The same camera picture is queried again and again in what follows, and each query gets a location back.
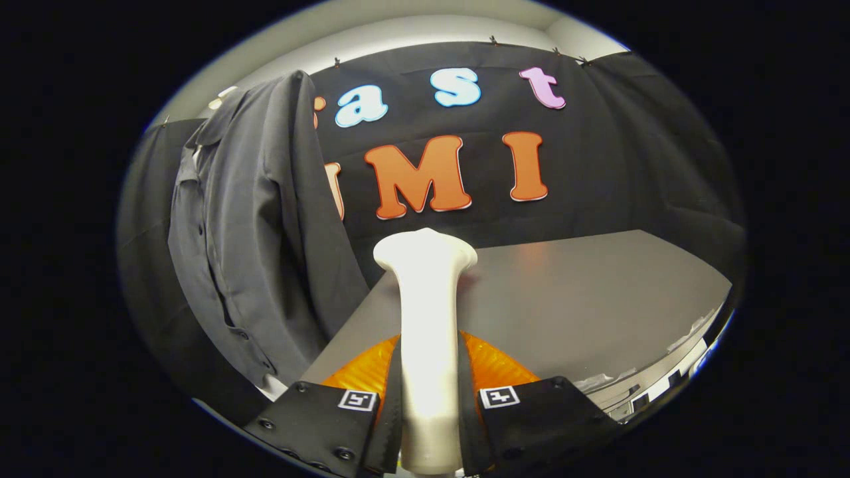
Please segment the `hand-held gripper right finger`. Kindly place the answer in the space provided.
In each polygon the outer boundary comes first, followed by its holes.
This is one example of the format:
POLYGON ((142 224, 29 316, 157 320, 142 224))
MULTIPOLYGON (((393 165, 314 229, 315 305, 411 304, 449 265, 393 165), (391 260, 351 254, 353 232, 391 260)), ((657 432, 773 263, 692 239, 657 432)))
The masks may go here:
POLYGON ((608 445, 622 425, 567 378, 540 378, 473 334, 458 334, 466 475, 555 475, 608 445))

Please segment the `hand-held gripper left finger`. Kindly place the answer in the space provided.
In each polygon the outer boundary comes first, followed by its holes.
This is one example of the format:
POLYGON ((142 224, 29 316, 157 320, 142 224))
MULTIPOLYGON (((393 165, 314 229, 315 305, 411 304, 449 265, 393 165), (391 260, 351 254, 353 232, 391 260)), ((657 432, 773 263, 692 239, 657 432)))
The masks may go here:
POLYGON ((300 465, 336 477, 394 474, 402 441, 400 337, 321 383, 298 381, 245 430, 300 465))

